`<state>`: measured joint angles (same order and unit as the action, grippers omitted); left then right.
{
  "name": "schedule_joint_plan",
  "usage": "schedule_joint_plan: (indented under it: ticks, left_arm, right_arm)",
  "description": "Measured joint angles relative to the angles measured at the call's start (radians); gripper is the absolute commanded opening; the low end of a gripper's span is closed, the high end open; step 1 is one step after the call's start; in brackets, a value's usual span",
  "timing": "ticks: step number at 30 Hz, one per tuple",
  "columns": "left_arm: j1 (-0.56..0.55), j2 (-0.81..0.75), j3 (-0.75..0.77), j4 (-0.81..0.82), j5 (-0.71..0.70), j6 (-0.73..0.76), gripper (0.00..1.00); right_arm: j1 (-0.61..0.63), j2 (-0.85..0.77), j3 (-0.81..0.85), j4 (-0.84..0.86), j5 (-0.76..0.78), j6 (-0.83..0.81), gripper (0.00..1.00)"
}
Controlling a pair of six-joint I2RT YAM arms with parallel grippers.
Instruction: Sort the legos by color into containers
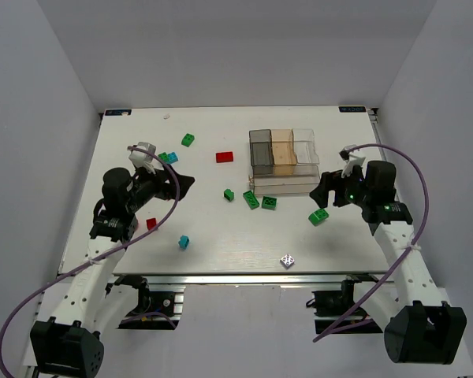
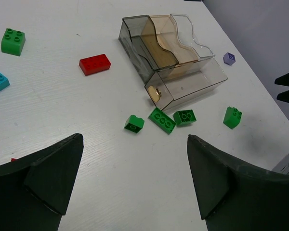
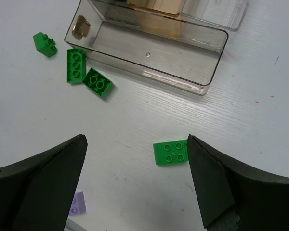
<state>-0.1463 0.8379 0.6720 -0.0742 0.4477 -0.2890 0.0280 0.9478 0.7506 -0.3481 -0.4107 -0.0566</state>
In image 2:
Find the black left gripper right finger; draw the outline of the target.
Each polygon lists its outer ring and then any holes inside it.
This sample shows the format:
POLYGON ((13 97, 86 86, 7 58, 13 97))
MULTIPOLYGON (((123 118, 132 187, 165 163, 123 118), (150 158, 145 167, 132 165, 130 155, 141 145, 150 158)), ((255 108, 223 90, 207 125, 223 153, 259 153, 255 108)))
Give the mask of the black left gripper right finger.
POLYGON ((289 175, 266 170, 189 135, 201 219, 210 231, 289 231, 289 175))

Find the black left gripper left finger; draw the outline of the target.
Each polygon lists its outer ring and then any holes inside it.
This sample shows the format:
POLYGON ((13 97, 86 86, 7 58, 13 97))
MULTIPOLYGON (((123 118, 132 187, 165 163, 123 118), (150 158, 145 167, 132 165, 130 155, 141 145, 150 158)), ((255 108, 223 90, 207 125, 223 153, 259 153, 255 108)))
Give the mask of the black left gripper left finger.
POLYGON ((0 231, 58 230, 83 148, 83 135, 75 133, 0 165, 0 231))

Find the purple lego cube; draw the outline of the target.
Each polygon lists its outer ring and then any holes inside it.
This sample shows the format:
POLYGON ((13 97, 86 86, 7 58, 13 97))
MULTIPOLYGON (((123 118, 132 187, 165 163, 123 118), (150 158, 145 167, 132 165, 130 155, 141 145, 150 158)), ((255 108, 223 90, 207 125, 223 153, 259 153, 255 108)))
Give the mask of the purple lego cube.
POLYGON ((223 56, 223 62, 224 62, 225 64, 227 64, 227 65, 232 66, 232 65, 236 62, 235 55, 227 52, 227 53, 223 56))

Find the green tall lego brick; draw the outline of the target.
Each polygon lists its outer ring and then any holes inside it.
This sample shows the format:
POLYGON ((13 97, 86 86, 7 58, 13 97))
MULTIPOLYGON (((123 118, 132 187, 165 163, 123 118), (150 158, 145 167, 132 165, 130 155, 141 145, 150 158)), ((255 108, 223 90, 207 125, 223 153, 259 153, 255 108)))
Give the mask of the green tall lego brick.
POLYGON ((227 107, 223 123, 230 129, 234 129, 240 123, 242 112, 235 107, 227 107))

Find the green upturned lego brick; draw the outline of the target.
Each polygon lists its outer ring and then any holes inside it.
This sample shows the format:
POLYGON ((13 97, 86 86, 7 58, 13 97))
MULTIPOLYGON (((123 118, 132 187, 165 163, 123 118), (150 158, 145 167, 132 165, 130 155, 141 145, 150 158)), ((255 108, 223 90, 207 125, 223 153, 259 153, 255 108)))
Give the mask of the green upturned lego brick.
POLYGON ((177 126, 185 126, 197 121, 192 109, 176 111, 173 118, 177 126))

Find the green long lego brick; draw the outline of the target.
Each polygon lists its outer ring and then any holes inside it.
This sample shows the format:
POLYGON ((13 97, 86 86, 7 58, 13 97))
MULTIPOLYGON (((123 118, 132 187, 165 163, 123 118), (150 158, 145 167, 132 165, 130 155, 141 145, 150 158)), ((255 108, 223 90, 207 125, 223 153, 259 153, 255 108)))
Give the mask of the green long lego brick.
POLYGON ((167 134, 171 134, 176 127, 176 122, 157 107, 148 118, 167 134))

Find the green numbered lego brick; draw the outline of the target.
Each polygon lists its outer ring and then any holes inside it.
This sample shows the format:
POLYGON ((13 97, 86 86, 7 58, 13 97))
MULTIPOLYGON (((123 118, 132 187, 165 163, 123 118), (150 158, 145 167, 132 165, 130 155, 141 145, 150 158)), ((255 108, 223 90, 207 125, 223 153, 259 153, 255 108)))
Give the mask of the green numbered lego brick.
POLYGON ((145 121, 135 115, 131 115, 125 123, 124 128, 134 133, 138 133, 144 127, 145 121))

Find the green square lego brick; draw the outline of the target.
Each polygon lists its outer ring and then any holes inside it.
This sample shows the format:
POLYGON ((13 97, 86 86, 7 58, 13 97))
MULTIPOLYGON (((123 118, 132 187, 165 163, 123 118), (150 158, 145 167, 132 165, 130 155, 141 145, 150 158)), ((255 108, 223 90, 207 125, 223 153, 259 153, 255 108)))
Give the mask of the green square lego brick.
POLYGON ((1 52, 20 56, 25 41, 24 32, 7 28, 1 40, 1 52))

